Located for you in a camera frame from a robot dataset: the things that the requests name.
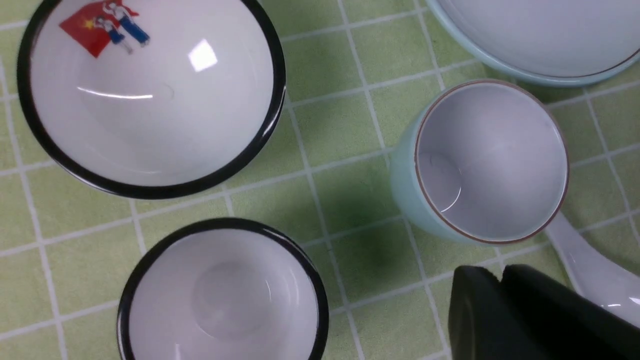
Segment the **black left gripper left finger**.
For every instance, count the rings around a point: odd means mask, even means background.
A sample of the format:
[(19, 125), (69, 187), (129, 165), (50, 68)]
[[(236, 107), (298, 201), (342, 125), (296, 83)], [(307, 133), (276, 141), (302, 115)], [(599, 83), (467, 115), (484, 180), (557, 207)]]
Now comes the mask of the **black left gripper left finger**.
[(454, 271), (448, 313), (453, 360), (549, 360), (500, 281), (479, 266)]

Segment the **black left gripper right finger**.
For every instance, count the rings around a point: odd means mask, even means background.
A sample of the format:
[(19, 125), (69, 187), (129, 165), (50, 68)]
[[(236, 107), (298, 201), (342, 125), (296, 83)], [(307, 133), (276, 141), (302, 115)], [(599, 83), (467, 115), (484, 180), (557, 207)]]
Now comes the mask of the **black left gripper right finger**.
[(637, 360), (639, 329), (532, 266), (507, 265), (505, 290), (519, 319), (554, 360)]

